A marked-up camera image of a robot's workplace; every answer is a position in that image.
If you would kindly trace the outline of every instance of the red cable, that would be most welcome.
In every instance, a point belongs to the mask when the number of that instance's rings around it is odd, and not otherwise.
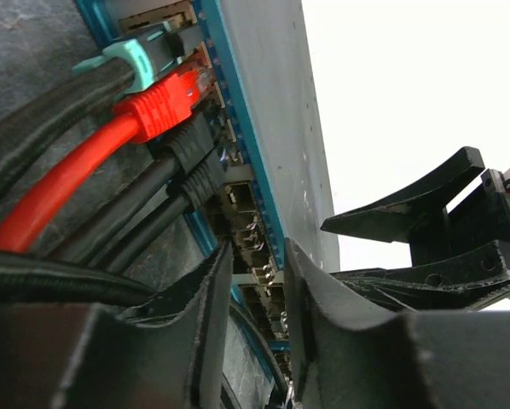
[[[58,210],[113,152],[143,143],[191,115],[200,98],[198,70],[172,73],[113,107],[117,117],[69,153],[15,206],[0,225],[0,250],[27,251]]]
[[[1,223],[0,250],[26,251],[73,192],[138,130],[132,116],[121,115],[69,153]]]

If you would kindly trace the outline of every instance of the white background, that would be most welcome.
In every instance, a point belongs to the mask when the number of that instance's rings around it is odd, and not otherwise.
[[[463,146],[487,167],[510,167],[510,1],[303,5],[335,213]],[[406,245],[339,240],[343,270],[410,265]]]

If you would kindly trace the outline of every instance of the white wall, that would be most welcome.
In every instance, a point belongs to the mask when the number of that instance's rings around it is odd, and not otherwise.
[[[463,146],[510,167],[510,1],[303,5],[336,213]],[[343,269],[410,264],[406,245],[340,238],[340,251]]]

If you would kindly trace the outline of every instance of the dark gray surface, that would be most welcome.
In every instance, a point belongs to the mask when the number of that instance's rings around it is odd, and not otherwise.
[[[337,271],[337,237],[320,231],[333,201],[301,0],[221,4],[285,234]]]
[[[71,67],[96,51],[84,23],[70,2],[0,0],[0,118],[71,75]],[[0,204],[0,221],[46,171],[95,128],[85,120],[67,132],[40,158]],[[74,228],[124,188],[149,163],[143,146],[117,151],[75,193],[43,232],[32,251],[45,254]],[[164,197],[161,193],[140,215]],[[128,276],[162,289],[187,273],[202,255],[183,220],[174,223],[131,267]],[[269,383],[234,321],[229,320],[224,371],[244,409],[262,407]]]

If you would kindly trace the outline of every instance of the screw hole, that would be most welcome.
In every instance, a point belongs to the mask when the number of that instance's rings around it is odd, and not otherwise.
[[[492,271],[494,268],[496,268],[496,260],[494,257],[488,256],[481,263],[486,271]]]
[[[443,283],[443,276],[441,274],[429,274],[426,277],[426,284],[431,287],[439,287]]]

